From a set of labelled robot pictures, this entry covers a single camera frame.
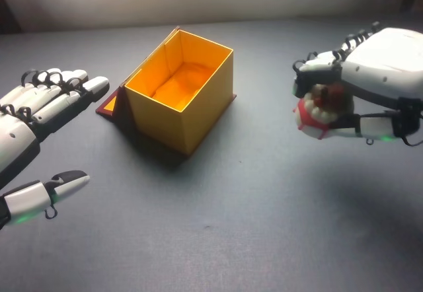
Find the gray table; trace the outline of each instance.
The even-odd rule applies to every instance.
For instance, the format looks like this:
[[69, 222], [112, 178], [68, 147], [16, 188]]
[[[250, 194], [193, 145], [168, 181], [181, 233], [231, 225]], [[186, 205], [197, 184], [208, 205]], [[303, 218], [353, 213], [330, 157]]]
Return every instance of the gray table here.
[[[316, 141], [293, 121], [292, 63], [370, 23], [183, 26], [235, 49], [234, 103], [187, 161], [133, 144], [95, 114], [101, 102], [50, 136], [4, 191], [69, 169], [92, 180], [57, 219], [3, 229], [0, 291], [423, 290], [423, 149]], [[85, 69], [115, 89], [172, 28], [3, 36], [0, 92], [31, 67]]]

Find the gray surface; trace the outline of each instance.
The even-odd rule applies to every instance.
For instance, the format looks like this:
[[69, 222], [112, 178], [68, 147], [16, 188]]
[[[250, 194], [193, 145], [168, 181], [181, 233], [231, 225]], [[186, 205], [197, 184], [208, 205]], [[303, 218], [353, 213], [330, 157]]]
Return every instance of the gray surface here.
[[[293, 61], [369, 23], [184, 26], [235, 49], [237, 99], [182, 163], [135, 148], [100, 102], [49, 137], [4, 191], [69, 169], [92, 180], [57, 219], [1, 232], [0, 291], [421, 291], [423, 149], [316, 141], [292, 118]], [[31, 67], [86, 69], [115, 89], [171, 28], [1, 37], [0, 92]]]

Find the robotic hand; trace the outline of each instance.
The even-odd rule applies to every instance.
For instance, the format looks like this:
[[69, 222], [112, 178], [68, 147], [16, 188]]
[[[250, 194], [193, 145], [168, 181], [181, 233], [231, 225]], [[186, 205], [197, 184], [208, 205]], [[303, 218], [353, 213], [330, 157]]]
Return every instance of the robotic hand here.
[[[310, 53], [293, 65], [298, 129], [324, 139], [333, 136], [374, 140], [401, 138], [420, 128], [423, 111], [423, 34], [400, 28], [349, 35], [339, 50]], [[380, 114], [354, 113], [354, 96], [388, 108]]]
[[[88, 78], [83, 70], [31, 70], [21, 85], [0, 99], [0, 189], [40, 152], [40, 143], [98, 101], [109, 90], [106, 77]], [[89, 181], [82, 171], [62, 172], [48, 182], [34, 181], [0, 196], [0, 229], [45, 211], [57, 215], [54, 204]], [[47, 209], [54, 210], [53, 216]]]

